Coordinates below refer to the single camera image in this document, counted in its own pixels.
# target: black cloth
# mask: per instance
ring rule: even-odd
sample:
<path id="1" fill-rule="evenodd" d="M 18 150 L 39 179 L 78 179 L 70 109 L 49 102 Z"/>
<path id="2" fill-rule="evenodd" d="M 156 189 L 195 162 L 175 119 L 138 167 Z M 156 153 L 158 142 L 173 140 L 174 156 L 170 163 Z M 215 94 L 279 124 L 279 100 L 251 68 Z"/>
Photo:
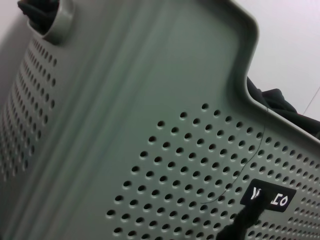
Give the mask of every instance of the black cloth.
<path id="1" fill-rule="evenodd" d="M 297 110 L 285 100 L 279 89 L 261 91 L 249 78 L 247 78 L 247 88 L 254 100 L 320 139 L 320 122 L 297 113 Z"/>

